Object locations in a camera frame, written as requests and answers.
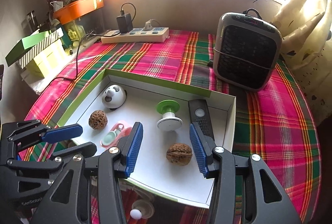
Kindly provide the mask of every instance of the wall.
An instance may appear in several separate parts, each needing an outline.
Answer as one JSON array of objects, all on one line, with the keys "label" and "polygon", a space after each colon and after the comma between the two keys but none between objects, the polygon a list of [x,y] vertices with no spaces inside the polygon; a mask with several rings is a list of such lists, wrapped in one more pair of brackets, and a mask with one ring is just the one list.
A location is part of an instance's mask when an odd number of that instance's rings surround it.
[{"label": "wall", "polygon": [[[131,2],[137,8],[134,28],[143,27],[149,19],[156,19],[162,26],[171,29],[215,34],[218,21],[226,12],[242,13],[255,8],[265,21],[270,21],[281,7],[272,0],[253,1],[255,0],[104,0],[103,14],[106,28],[117,29],[116,17],[120,15],[121,5]],[[131,5],[123,8],[133,16]]]},{"label": "wall", "polygon": [[46,0],[0,0],[0,64],[5,65],[0,102],[1,123],[23,120],[36,101],[36,94],[22,82],[16,65],[7,67],[5,56],[29,33],[26,15],[35,10],[37,20],[46,19]]}]

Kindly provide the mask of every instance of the blue gripper pad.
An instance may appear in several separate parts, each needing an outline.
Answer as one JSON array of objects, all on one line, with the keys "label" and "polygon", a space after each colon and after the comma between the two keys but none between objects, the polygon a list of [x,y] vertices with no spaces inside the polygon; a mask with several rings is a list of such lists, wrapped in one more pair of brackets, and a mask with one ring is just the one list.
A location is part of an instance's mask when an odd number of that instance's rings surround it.
[{"label": "blue gripper pad", "polygon": [[137,122],[134,124],[132,131],[133,130],[135,131],[135,134],[127,154],[126,169],[124,171],[127,177],[129,177],[135,169],[139,149],[143,140],[143,125]]},{"label": "blue gripper pad", "polygon": [[190,137],[191,145],[194,150],[198,168],[200,169],[200,172],[203,174],[203,176],[206,177],[209,173],[207,156],[204,151],[203,145],[200,142],[200,138],[195,129],[195,126],[193,124],[190,125],[189,137]]},{"label": "blue gripper pad", "polygon": [[43,142],[58,143],[62,140],[72,139],[81,136],[83,128],[78,124],[71,124],[69,126],[49,129],[41,138]]}]

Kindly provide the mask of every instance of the curtain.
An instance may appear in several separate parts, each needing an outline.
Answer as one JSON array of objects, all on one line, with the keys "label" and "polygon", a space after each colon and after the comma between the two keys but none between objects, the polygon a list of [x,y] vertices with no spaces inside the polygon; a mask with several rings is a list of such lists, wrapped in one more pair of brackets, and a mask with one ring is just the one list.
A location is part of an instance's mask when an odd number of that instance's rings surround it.
[{"label": "curtain", "polygon": [[287,0],[271,21],[283,37],[281,54],[316,125],[332,114],[331,21],[331,0]]}]

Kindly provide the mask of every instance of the power cord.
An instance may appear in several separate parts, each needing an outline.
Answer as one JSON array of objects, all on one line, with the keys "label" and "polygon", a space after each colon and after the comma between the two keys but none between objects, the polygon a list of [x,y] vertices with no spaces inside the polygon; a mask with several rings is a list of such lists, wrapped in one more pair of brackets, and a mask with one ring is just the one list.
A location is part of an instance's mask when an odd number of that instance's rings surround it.
[{"label": "power cord", "polygon": [[123,10],[123,6],[124,6],[125,4],[131,4],[131,5],[134,7],[134,9],[135,9],[135,14],[134,14],[134,17],[132,18],[132,22],[133,22],[134,19],[135,19],[135,17],[136,17],[136,7],[135,7],[132,3],[129,3],[129,2],[124,3],[124,4],[121,6],[121,10],[120,10],[121,15],[124,15],[124,14],[125,14],[125,11]]},{"label": "power cord", "polygon": [[151,24],[152,21],[156,22],[156,23],[159,25],[159,27],[161,27],[160,22],[159,22],[158,20],[155,20],[155,19],[149,19],[149,20],[145,23],[143,31],[151,31],[151,30],[153,29],[152,24]]},{"label": "power cord", "polygon": [[53,80],[51,80],[50,84],[51,84],[54,80],[57,80],[57,79],[63,79],[63,80],[66,80],[66,81],[74,81],[74,80],[77,79],[77,77],[78,77],[78,52],[79,52],[79,50],[80,50],[80,46],[81,46],[81,44],[82,44],[82,42],[83,42],[83,39],[84,39],[85,37],[87,37],[87,36],[89,36],[89,35],[92,35],[92,36],[103,36],[103,37],[113,37],[113,36],[116,36],[116,35],[118,35],[118,34],[120,34],[120,33],[117,33],[117,34],[115,34],[115,35],[85,34],[85,35],[81,38],[81,41],[80,41],[80,43],[79,43],[79,45],[78,45],[78,47],[77,47],[77,52],[76,52],[76,76],[75,76],[75,78],[56,77],[56,78],[54,78]]}]

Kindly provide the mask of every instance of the white plastic disc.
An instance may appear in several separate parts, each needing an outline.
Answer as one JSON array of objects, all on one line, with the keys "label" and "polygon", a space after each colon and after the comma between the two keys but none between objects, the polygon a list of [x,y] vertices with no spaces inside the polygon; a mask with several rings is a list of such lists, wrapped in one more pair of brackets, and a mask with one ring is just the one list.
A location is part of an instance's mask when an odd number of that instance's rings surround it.
[{"label": "white plastic disc", "polygon": [[182,126],[182,120],[177,117],[162,118],[157,122],[157,127],[161,131],[174,131]]}]

